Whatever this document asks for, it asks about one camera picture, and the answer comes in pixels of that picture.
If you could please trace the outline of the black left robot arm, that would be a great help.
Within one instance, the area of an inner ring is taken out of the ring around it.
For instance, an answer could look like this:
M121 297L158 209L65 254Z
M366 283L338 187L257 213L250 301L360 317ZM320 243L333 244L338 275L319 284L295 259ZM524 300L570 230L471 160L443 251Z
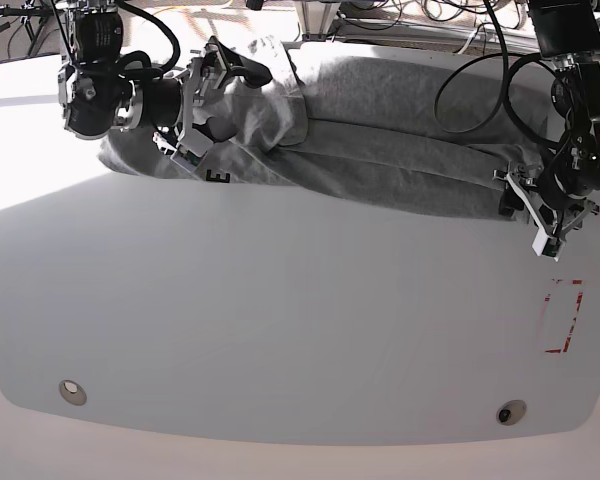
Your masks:
M509 162L494 173L502 183L498 211L511 217L527 211L537 227L532 244L539 256L559 257L569 232L599 212L589 200L600 191L600 31L587 1L531 1L528 13L539 49L510 59L504 32L490 2L484 4L500 46L502 78L494 110L540 147L540 162ZM553 77L551 102L564 120L557 141L531 129L515 112L509 90L524 66L537 64Z

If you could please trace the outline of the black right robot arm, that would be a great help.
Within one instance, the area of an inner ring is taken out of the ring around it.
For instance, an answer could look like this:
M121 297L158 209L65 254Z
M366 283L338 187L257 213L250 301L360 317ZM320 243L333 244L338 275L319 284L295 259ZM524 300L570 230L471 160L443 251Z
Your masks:
M210 37L178 69L180 43L154 15L126 1L62 1L51 6L64 45L58 73L58 99L64 127L83 140L110 131L151 127L158 148L191 165L215 144L231 139L231 121L211 117L199 124L196 109L235 78L251 89L272 80L270 70ZM122 51L127 12L153 24L166 37L172 54L162 65L141 50Z

